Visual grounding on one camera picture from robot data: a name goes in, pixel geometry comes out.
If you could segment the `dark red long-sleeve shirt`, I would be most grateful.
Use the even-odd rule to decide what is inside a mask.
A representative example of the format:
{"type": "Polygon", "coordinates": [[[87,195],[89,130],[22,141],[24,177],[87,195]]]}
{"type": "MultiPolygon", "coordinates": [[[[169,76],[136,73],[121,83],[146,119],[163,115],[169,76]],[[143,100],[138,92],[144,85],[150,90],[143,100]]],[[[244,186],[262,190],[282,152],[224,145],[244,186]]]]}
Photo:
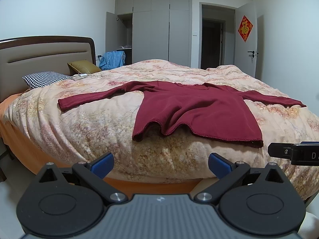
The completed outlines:
{"type": "Polygon", "coordinates": [[[262,132],[246,100],[284,107],[304,106],[299,100],[267,96],[253,90],[242,92],[226,85],[183,85],[167,81],[130,81],[107,91],[59,99],[58,105],[65,112],[111,98],[119,92],[134,91],[144,94],[132,132],[132,139],[136,142],[143,140],[152,125],[159,126],[163,136],[186,126],[196,136],[261,148],[262,132]]]}

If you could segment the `blue clothing pile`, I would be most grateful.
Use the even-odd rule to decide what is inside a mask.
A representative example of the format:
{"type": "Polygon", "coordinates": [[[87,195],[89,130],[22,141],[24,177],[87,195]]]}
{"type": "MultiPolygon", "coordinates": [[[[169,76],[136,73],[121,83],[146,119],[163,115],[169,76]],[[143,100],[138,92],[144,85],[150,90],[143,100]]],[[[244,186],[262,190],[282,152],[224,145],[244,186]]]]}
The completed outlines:
{"type": "Polygon", "coordinates": [[[124,51],[110,51],[99,57],[99,68],[102,71],[119,68],[125,64],[124,51]]]}

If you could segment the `floral peach quilt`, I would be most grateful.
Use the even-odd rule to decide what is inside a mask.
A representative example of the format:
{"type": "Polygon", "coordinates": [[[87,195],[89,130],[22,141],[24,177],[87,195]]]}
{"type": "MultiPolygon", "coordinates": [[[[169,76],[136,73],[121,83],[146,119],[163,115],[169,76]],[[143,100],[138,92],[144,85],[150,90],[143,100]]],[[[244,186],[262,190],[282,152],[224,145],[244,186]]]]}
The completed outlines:
{"type": "Polygon", "coordinates": [[[130,81],[155,80],[184,85],[210,83],[242,92],[253,90],[267,96],[281,95],[279,90],[234,65],[201,70],[153,59],[21,93],[5,110],[4,121],[18,128],[41,151],[69,166],[110,152],[115,166],[107,177],[139,183],[184,183],[211,178],[208,157],[212,152],[230,161],[264,167],[273,160],[267,153],[272,142],[318,140],[318,117],[301,106],[245,102],[261,129],[262,148],[201,138],[186,126],[163,136],[160,127],[152,125],[143,140],[136,142],[132,132],[144,98],[140,91],[118,94],[66,112],[58,106],[59,99],[76,94],[107,91],[130,81]]]}

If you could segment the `orange bed sheet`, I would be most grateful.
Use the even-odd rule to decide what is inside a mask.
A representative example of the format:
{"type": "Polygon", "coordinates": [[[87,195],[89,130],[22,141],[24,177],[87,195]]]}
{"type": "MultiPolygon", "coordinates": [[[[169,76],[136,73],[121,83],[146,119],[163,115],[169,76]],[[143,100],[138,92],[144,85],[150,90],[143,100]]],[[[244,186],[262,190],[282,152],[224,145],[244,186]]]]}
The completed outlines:
{"type": "MultiPolygon", "coordinates": [[[[14,94],[1,102],[1,138],[8,145],[18,160],[32,173],[37,174],[44,164],[54,162],[58,167],[69,167],[59,160],[54,159],[47,153],[41,151],[32,141],[13,126],[10,122],[4,121],[4,112],[8,106],[21,95],[14,94]]],[[[201,180],[190,180],[184,183],[139,183],[116,180],[109,177],[104,181],[127,196],[132,194],[178,194],[190,193],[201,180]]]]}

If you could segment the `black white houndstooth pillow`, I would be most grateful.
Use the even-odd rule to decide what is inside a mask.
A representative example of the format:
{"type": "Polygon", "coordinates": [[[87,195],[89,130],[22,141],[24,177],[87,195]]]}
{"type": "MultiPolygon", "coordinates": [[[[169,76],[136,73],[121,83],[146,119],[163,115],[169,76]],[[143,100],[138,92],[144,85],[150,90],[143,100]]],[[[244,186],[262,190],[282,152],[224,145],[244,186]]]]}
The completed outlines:
{"type": "Polygon", "coordinates": [[[55,82],[71,79],[71,76],[60,74],[53,71],[38,72],[28,74],[22,77],[28,88],[33,90],[35,88],[45,87],[55,82]]]}

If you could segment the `olive yellow pillow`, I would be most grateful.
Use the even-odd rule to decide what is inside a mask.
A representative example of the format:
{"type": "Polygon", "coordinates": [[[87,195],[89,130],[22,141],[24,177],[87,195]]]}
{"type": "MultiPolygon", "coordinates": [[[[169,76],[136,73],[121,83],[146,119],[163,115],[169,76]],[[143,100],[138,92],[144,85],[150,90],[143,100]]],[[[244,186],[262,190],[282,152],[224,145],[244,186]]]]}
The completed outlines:
{"type": "Polygon", "coordinates": [[[93,74],[102,71],[98,66],[87,60],[69,62],[68,67],[80,74],[93,74]]]}

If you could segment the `white room door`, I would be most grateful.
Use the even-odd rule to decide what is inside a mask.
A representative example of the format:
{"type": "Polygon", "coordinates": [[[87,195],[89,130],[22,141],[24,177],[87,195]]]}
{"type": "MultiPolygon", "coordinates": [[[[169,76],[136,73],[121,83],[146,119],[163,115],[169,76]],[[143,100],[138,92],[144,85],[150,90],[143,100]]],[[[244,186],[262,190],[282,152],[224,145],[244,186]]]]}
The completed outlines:
{"type": "Polygon", "coordinates": [[[235,10],[234,64],[244,73],[255,77],[257,61],[257,16],[255,2],[235,10]]]}

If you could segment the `beige padded wooden headboard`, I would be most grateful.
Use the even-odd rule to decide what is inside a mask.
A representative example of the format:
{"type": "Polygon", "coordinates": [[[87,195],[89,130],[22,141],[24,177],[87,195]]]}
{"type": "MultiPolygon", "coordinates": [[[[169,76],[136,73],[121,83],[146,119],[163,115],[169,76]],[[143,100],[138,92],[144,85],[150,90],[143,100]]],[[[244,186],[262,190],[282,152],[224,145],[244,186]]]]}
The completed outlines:
{"type": "Polygon", "coordinates": [[[82,60],[96,62],[92,38],[32,36],[1,40],[1,101],[28,88],[23,76],[45,71],[73,75],[76,72],[68,63],[82,60]]]}

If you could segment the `red fu door decoration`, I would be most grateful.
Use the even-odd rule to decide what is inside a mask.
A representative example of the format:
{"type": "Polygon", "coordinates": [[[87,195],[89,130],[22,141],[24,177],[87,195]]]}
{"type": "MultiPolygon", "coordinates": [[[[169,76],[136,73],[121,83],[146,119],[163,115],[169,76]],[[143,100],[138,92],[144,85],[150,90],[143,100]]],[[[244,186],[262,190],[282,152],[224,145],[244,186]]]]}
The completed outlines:
{"type": "Polygon", "coordinates": [[[244,42],[247,41],[251,31],[253,28],[253,24],[250,20],[244,15],[238,27],[238,33],[244,42]]]}

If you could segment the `open grey wardrobe door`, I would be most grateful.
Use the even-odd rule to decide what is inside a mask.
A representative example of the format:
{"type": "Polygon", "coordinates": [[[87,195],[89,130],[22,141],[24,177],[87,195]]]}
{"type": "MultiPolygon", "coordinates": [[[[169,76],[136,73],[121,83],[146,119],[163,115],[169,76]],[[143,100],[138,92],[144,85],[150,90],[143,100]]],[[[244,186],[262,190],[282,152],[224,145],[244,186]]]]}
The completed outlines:
{"type": "Polygon", "coordinates": [[[105,51],[115,51],[117,49],[117,17],[111,12],[106,12],[105,16],[105,51]]]}

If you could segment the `grey built-in wardrobe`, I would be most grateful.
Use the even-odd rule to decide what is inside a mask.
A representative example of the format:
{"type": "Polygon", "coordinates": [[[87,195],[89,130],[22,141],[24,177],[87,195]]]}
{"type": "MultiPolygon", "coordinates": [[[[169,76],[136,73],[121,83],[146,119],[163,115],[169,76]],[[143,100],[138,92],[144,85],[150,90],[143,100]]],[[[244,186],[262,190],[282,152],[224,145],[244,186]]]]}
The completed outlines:
{"type": "Polygon", "coordinates": [[[191,0],[115,0],[117,49],[126,64],[163,59],[191,65],[191,0]]]}

